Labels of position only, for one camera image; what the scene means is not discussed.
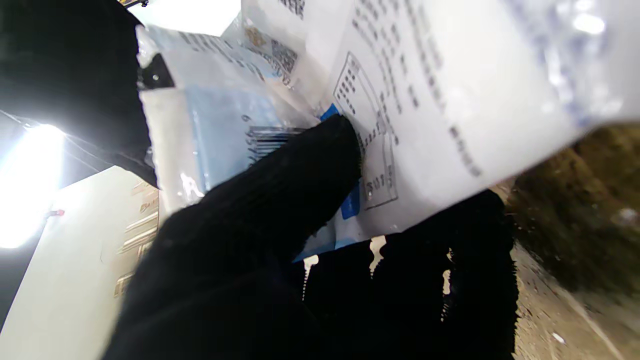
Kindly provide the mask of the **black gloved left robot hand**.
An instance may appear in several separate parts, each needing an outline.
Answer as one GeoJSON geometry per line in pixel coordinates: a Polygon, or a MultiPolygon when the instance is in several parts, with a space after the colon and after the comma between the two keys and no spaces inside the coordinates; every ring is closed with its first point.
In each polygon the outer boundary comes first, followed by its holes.
{"type": "Polygon", "coordinates": [[[172,214],[103,360],[512,360],[512,221],[486,189],[401,233],[295,258],[361,177],[334,115],[172,214]]]}

